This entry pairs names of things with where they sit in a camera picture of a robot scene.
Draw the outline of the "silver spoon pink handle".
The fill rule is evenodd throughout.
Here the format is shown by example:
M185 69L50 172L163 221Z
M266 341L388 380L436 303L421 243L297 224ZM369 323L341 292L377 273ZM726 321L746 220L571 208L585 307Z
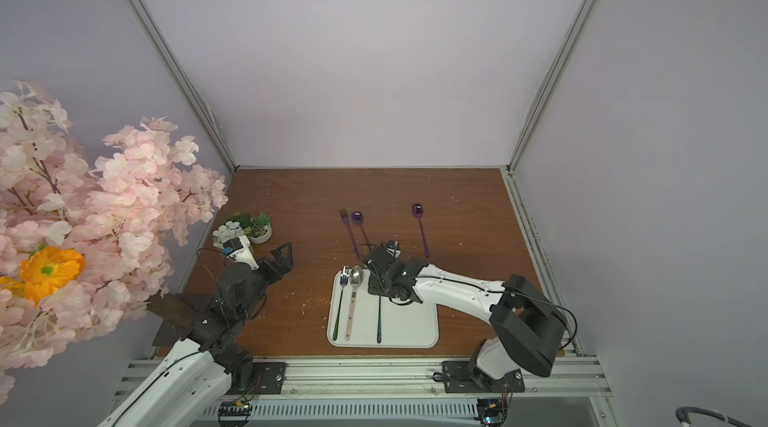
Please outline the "silver spoon pink handle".
M352 287L352 291L351 291L351 300L349 303L348 316L347 316L346 329L345 329L346 341L349 341L351 339L354 313L355 313L355 307L357 302L357 293L359 288L362 286L364 280L365 280L365 274L364 274L363 268L361 266L353 267L350 274L350 284Z

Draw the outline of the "green handled iridescent fork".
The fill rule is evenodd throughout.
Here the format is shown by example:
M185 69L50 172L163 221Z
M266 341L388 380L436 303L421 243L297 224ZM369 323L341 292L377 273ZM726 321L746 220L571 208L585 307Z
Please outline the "green handled iridescent fork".
M338 339L338 333L339 333L339 325L340 325L340 318L341 318L341 306L343 302L343 294L344 294L344 288L348 285L350 279L350 267L344 266L341 270L340 276L339 276L339 297L338 302L336 303L336 316L334 321L334 329L332 333L332 340L336 341Z

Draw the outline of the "white plastic tray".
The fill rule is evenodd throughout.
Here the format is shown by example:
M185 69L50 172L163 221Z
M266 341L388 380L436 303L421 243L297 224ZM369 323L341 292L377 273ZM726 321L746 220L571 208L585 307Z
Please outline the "white plastic tray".
M345 340L345 329L351 300L351 284L344 288L338 339L332 340L336 303L339 297L339 276L333 280L327 339L331 345L342 348L374 349L429 349L439 340L439 323L435 304L414 303L398 306L382 298L382 343L376 342L378 296L367 292L368 272L357 293L351 339Z

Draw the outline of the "blue fork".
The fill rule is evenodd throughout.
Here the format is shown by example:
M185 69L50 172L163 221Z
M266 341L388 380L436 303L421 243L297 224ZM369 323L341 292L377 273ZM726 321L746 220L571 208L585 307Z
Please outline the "blue fork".
M378 301L377 301L376 342L377 344L382 343L382 297L378 297Z

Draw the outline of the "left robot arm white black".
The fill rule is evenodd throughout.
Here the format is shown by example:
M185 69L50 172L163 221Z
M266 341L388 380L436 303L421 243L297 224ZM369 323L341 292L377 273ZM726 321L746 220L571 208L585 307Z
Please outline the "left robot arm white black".
M189 426L229 392L279 394L287 364L256 365L253 354L235 341L266 304L268 287L293 268L290 242L253 262L226 266L212 298L182 323L184 330L168 355L101 424Z

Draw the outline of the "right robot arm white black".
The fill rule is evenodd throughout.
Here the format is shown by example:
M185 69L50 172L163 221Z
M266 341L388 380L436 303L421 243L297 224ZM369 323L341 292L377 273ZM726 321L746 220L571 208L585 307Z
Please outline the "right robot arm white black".
M475 279L421 260L401 260L386 244L362 260L372 280L369 292L405 304L434 304L488 324L495 336L481 342L474 369L494 380L521 369L551 375L572 312L551 302L527 278Z

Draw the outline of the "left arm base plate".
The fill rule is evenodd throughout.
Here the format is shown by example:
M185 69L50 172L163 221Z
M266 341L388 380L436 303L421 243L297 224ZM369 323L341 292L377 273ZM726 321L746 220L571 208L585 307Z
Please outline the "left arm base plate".
M282 391L288 364L285 362L250 362L233 374L231 395L278 395Z

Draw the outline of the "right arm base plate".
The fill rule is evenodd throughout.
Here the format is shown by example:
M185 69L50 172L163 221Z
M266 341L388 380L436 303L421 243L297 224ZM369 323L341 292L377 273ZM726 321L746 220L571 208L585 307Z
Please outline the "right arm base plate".
M522 393L526 390L520 369L494 379L474 366L469 360L443 361L432 375L446 393Z

